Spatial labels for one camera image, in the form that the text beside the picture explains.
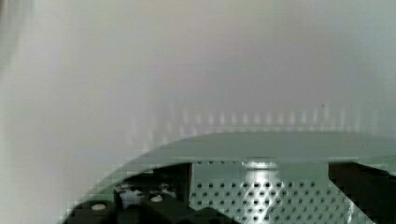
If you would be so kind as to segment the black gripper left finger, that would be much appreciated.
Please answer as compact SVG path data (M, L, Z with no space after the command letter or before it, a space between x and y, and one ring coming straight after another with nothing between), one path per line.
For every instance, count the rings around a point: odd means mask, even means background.
M180 163L130 176L113 188L114 202L118 207L131 207L138 206L143 199L168 195L186 203L191 189L191 169L190 163Z

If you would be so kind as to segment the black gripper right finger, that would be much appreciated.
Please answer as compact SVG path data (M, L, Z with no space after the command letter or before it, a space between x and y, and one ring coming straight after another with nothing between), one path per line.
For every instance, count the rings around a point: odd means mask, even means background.
M375 224L395 224L394 175L356 162L330 162L328 178Z

